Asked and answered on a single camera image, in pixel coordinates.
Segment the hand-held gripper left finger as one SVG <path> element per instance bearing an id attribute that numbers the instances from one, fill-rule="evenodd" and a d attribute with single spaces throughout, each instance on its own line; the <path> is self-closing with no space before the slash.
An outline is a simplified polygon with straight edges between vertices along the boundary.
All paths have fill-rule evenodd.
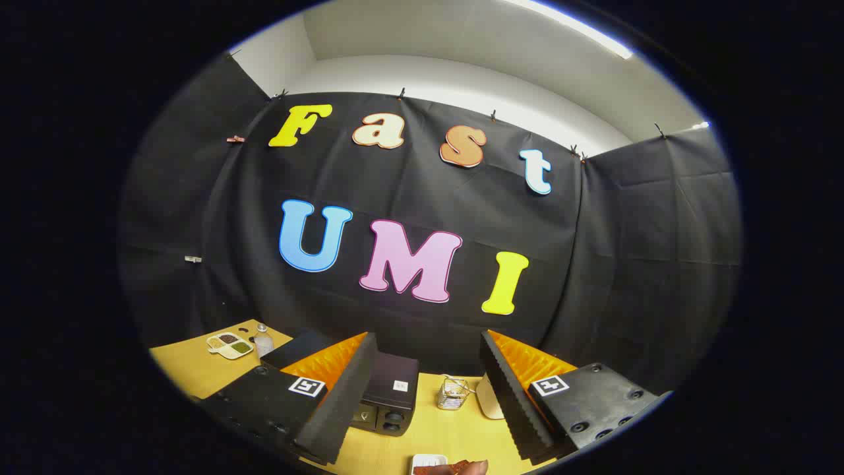
<path id="1" fill-rule="evenodd" d="M 370 381 L 374 333 L 333 342 L 305 332 L 262 356 L 198 405 L 262 450 L 295 462 L 335 463 Z"/>

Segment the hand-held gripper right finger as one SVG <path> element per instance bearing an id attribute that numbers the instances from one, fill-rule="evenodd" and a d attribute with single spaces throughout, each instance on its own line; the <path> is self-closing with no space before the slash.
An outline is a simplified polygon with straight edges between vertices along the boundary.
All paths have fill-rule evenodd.
<path id="1" fill-rule="evenodd" d="M 480 358 L 519 457 L 533 465 L 584 451 L 666 399 L 608 365 L 575 367 L 492 330 L 481 333 Z"/>

